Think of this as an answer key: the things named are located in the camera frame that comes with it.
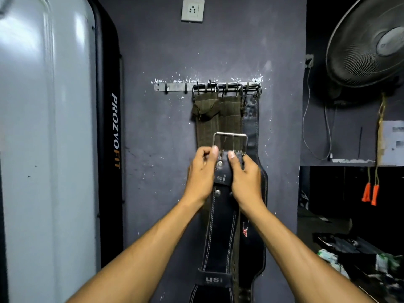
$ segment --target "fan grille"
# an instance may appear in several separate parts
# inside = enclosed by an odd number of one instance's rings
[[[404,0],[358,0],[328,43],[326,65],[330,77],[343,86],[362,87],[400,70],[404,45],[382,56],[377,53],[377,44],[387,32],[404,26],[403,13]]]

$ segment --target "hand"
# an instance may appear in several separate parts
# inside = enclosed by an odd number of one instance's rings
[[[233,169],[233,196],[240,209],[248,215],[251,210],[260,209],[264,205],[261,195],[261,170],[248,155],[243,156],[244,170],[233,151],[229,151],[227,156]]]
[[[195,158],[188,168],[188,178],[183,199],[195,201],[200,206],[203,205],[205,199],[212,192],[218,155],[219,148],[217,146],[212,148],[200,147],[197,150]]]

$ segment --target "person's left hand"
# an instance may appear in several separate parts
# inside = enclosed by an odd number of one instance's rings
[[[219,148],[217,146],[200,147],[197,150],[195,158],[188,168],[188,178],[183,199],[196,202],[200,206],[203,205],[212,191],[218,155]]]

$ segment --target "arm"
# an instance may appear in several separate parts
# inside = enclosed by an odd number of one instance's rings
[[[233,168],[233,195],[252,221],[302,303],[370,303],[371,299],[347,278],[314,254],[266,208],[261,196],[261,172],[247,155],[245,167],[229,152]]]
[[[212,191],[218,153],[217,147],[199,148],[189,167],[184,196],[178,204],[67,303],[148,302],[185,228]]]

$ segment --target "shiny white surface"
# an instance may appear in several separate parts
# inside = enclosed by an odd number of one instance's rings
[[[10,303],[64,302],[97,270],[93,25],[86,0],[13,0],[0,19]]]

